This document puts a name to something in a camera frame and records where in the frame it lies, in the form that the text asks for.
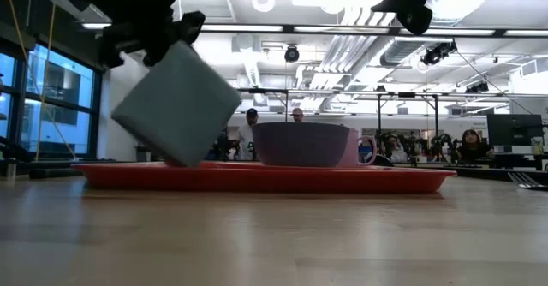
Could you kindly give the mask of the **teal cloth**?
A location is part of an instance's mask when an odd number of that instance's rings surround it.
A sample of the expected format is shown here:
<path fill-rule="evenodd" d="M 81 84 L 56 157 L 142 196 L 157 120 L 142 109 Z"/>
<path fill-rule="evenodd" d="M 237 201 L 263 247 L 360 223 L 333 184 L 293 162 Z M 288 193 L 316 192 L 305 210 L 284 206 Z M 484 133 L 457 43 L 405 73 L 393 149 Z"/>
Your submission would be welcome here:
<path fill-rule="evenodd" d="M 177 42 L 111 118 L 164 158 L 196 167 L 240 104 L 240 94 L 221 75 Z"/>

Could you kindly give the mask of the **pink plastic mug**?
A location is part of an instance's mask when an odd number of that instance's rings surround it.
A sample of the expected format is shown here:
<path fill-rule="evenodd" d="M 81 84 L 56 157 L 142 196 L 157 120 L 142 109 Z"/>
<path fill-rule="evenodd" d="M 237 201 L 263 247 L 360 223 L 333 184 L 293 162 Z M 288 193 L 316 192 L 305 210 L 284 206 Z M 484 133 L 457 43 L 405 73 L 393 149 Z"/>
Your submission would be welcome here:
<path fill-rule="evenodd" d="M 362 163 L 359 160 L 359 144 L 365 141 L 372 148 L 372 155 L 368 162 Z M 361 135 L 356 129 L 351 128 L 348 133 L 347 144 L 344 153 L 339 160 L 337 167 L 352 168 L 358 166 L 372 165 L 377 156 L 377 144 L 373 137 Z"/>

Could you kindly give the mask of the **blue plastic bowl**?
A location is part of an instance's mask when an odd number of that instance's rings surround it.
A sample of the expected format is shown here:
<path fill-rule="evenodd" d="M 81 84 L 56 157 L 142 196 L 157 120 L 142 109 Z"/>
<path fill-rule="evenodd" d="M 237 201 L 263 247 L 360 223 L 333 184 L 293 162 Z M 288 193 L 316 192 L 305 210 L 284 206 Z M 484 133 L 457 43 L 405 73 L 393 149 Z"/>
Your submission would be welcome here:
<path fill-rule="evenodd" d="M 252 126 L 254 149 L 270 166 L 335 167 L 350 129 L 319 122 L 264 122 Z"/>

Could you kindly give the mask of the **red plastic tray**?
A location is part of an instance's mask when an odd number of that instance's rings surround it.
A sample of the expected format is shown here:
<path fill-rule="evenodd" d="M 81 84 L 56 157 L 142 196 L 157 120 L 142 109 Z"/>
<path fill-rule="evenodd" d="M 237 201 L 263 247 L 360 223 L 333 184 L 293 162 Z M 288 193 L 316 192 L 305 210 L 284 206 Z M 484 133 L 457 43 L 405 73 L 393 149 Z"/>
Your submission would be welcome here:
<path fill-rule="evenodd" d="M 430 194 L 453 170 L 200 169 L 154 163 L 74 164 L 88 186 L 115 190 L 165 190 L 258 194 Z"/>

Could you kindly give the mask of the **dark framed window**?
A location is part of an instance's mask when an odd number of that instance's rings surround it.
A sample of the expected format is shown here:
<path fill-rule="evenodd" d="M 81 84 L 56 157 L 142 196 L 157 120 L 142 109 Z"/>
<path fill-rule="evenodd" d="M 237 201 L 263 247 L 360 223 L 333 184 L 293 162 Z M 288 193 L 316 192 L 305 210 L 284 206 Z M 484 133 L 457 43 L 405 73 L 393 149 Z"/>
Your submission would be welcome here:
<path fill-rule="evenodd" d="M 0 51 L 0 137 L 41 158 L 91 157 L 101 74 L 44 45 Z"/>

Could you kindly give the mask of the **black computer monitor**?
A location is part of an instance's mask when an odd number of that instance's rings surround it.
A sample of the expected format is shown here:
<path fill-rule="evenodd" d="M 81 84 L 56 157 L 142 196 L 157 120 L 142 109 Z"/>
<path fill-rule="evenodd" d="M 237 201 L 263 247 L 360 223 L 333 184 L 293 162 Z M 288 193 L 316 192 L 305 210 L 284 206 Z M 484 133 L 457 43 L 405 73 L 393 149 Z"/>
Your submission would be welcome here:
<path fill-rule="evenodd" d="M 531 140 L 544 138 L 540 115 L 490 114 L 486 119 L 492 146 L 529 146 Z"/>

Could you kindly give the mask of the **black background metal frame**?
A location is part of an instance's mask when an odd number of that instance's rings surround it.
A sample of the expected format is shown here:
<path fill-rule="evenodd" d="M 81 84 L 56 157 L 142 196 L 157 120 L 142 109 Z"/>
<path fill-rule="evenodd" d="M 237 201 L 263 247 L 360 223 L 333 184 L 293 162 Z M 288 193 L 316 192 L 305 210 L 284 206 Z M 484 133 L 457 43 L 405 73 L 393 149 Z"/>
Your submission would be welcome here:
<path fill-rule="evenodd" d="M 273 94 L 278 100 L 281 101 L 284 106 L 284 120 L 288 121 L 289 119 L 289 90 L 288 89 L 277 89 L 277 88 L 263 88 L 263 87 L 249 87 L 249 88 L 236 88 L 238 93 L 248 93 L 248 94 Z M 279 97 L 280 94 L 285 95 L 285 99 Z"/>
<path fill-rule="evenodd" d="M 376 133 L 376 141 L 378 149 L 381 149 L 384 142 L 381 136 L 382 133 L 382 107 L 384 102 L 381 102 L 383 96 L 389 98 L 421 98 L 425 103 L 429 105 L 434 111 L 435 122 L 435 137 L 439 136 L 439 113 L 438 113 L 438 94 L 436 93 L 424 93 L 424 92 L 378 92 L 377 96 L 377 118 L 378 129 Z"/>

